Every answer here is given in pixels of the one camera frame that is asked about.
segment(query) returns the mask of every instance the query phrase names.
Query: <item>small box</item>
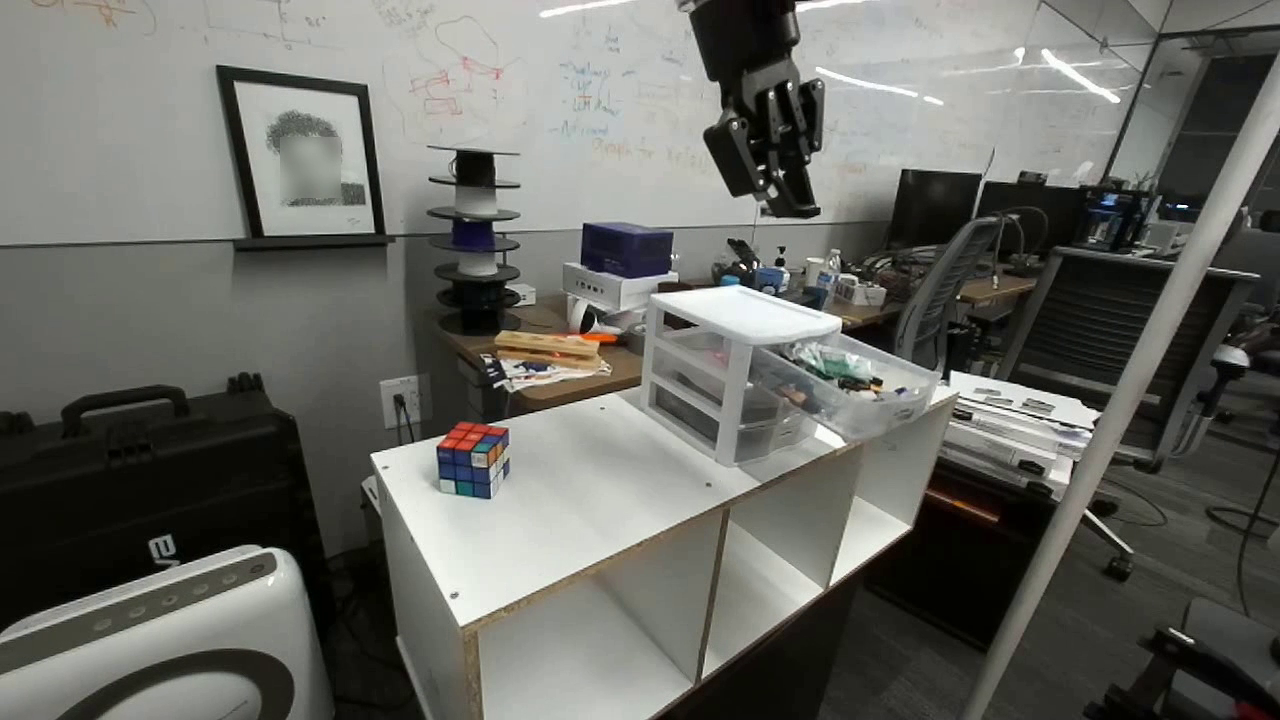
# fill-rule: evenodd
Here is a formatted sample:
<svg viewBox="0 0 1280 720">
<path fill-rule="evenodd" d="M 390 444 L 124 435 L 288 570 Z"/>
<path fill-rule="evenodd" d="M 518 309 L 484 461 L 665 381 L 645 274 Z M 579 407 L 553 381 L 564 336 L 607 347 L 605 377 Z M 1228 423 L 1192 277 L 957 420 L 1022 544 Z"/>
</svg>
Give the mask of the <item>small box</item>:
<svg viewBox="0 0 1280 720">
<path fill-rule="evenodd" d="M 513 479 L 513 435 L 496 423 L 453 423 L 437 444 L 437 487 L 493 499 Z"/>
<path fill-rule="evenodd" d="M 645 225 L 583 225 L 579 264 L 612 277 L 671 274 L 671 229 Z"/>
</svg>

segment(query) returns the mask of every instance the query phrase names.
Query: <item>floor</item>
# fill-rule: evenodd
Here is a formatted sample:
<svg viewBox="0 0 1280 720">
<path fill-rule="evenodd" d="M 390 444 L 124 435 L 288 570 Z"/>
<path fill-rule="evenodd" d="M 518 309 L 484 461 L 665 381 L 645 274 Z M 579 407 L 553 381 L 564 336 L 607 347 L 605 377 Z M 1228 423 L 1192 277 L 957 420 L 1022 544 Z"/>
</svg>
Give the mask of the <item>floor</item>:
<svg viewBox="0 0 1280 720">
<path fill-rule="evenodd" d="M 1168 461 L 1154 478 L 1115 465 L 1103 479 L 1119 497 L 1107 523 L 1137 544 L 1137 571 L 1115 584 L 1098 570 L 1113 550 L 1074 533 L 999 693 L 992 720 L 1079 716 L 1107 684 L 1127 684 L 1144 667 L 1137 644 L 1154 625 L 1176 625 L 1192 597 L 1239 610 L 1234 553 L 1239 533 L 1205 517 L 1210 503 L 1251 510 L 1271 456 L 1280 452 L 1271 407 L 1280 384 L 1239 384 L 1231 418 L 1205 444 Z M 1248 610 L 1280 629 L 1280 550 L 1248 544 Z M 322 629 L 331 693 L 348 720 L 414 720 L 411 689 L 388 653 L 384 577 L 353 563 L 336 582 L 339 612 Z M 951 720 L 961 716 L 985 657 L 947 631 L 919 625 L 874 592 L 858 592 L 839 641 L 820 720 Z"/>
</svg>

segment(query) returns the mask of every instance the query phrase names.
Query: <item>plastic drawer organizer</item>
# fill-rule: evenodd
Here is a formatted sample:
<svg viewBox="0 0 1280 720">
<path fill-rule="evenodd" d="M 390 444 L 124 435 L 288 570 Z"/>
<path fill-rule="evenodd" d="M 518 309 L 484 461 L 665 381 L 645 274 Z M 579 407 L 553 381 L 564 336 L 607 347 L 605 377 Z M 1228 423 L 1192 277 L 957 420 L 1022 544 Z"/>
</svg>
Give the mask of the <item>plastic drawer organizer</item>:
<svg viewBox="0 0 1280 720">
<path fill-rule="evenodd" d="M 951 413 L 933 371 L 745 290 L 647 325 L 638 391 L 509 420 L 496 499 L 437 494 L 437 439 L 375 452 L 437 720 L 656 716 L 917 523 Z"/>
</svg>

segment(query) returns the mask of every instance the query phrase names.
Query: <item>framed picture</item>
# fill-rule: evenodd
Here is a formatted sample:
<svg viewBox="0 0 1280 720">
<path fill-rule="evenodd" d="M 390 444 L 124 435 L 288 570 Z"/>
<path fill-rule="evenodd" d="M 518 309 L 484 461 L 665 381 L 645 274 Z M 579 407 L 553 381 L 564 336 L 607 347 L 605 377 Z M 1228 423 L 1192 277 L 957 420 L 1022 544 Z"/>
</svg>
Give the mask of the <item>framed picture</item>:
<svg viewBox="0 0 1280 720">
<path fill-rule="evenodd" d="M 216 70 L 253 242 L 378 242 L 362 83 Z"/>
</svg>

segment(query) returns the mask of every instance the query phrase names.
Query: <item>metal pole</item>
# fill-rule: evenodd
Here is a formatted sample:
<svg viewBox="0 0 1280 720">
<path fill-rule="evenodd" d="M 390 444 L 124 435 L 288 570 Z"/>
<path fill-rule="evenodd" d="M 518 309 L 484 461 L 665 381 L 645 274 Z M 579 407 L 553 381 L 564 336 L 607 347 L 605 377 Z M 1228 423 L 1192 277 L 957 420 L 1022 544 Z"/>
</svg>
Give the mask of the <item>metal pole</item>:
<svg viewBox="0 0 1280 720">
<path fill-rule="evenodd" d="M 1255 182 L 1255 170 L 1271 151 L 1276 134 L 1280 134 L 1280 61 L 1271 64 L 1263 88 L 1251 101 L 1244 130 L 1231 145 L 1231 156 L 1228 156 L 1223 172 L 1216 177 L 1216 186 L 1205 199 L 1205 214 L 1189 238 L 1189 249 L 1173 264 L 1173 277 L 1151 309 L 1144 336 L 1137 340 L 1137 347 L 1115 381 L 1115 391 L 1098 418 L 1098 427 L 1097 427 L 1097 435 L 1091 435 L 1043 539 L 1040 539 L 1040 553 L 1031 558 L 1022 584 L 1013 597 L 1013 610 L 992 641 L 981 684 L 967 696 L 965 720 L 988 716 L 992 696 L 1006 671 L 1006 662 L 1020 647 L 1054 563 L 1066 558 L 1066 544 L 1079 528 L 1079 517 L 1082 517 L 1103 470 L 1113 465 L 1119 435 L 1125 435 L 1137 403 L 1144 402 L 1144 391 L 1168 353 L 1173 332 L 1178 329 L 1189 306 L 1196 300 L 1196 290 L 1200 290 L 1216 249 L 1223 243 L 1223 238 L 1234 222 L 1234 210 L 1244 205 L 1244 197 Z"/>
</svg>

